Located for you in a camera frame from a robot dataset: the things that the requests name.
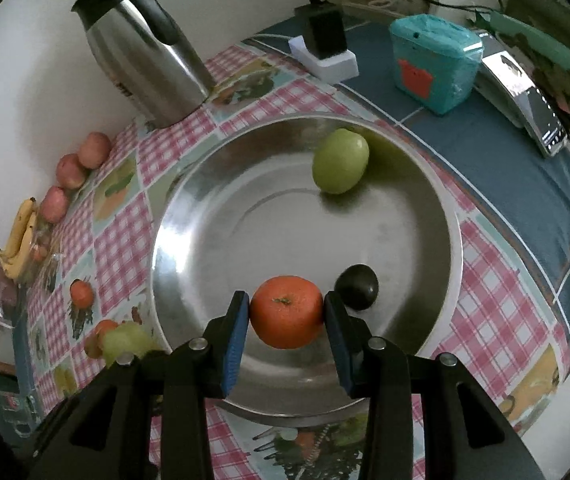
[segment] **pink fruit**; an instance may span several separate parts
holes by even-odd
[[[112,142],[107,135],[90,132],[78,149],[78,160],[88,170],[95,170],[107,160],[111,149]]]
[[[56,180],[66,189],[78,189],[86,180],[86,169],[81,166],[76,153],[60,157],[56,165]]]
[[[45,194],[45,198],[41,202],[41,216],[51,224],[59,223],[70,207],[70,200],[65,196],[65,190],[62,187],[52,186]]]

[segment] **thermos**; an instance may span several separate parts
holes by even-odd
[[[196,110],[214,79],[156,0],[76,0],[96,61],[157,128]]]

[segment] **screw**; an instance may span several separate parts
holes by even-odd
[[[132,352],[123,352],[116,358],[116,364],[121,366],[130,366],[134,361],[134,354]]]
[[[372,350],[384,350],[387,346],[387,342],[382,337],[371,337],[367,341],[367,346]]]
[[[204,337],[195,337],[190,341],[189,344],[190,350],[194,351],[204,350],[207,348],[207,345],[209,345],[209,343],[207,342],[207,339]]]
[[[443,363],[445,366],[456,366],[458,363],[458,359],[454,354],[450,354],[449,352],[443,352],[438,356],[438,360]]]

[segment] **bunch of bananas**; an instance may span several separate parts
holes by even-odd
[[[10,280],[17,280],[29,261],[37,212],[35,198],[23,200],[16,212],[5,248],[0,249],[0,264]]]

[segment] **teal plastic box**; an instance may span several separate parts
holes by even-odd
[[[467,99],[482,59],[475,33],[431,14],[396,20],[389,32],[398,88],[438,115]]]

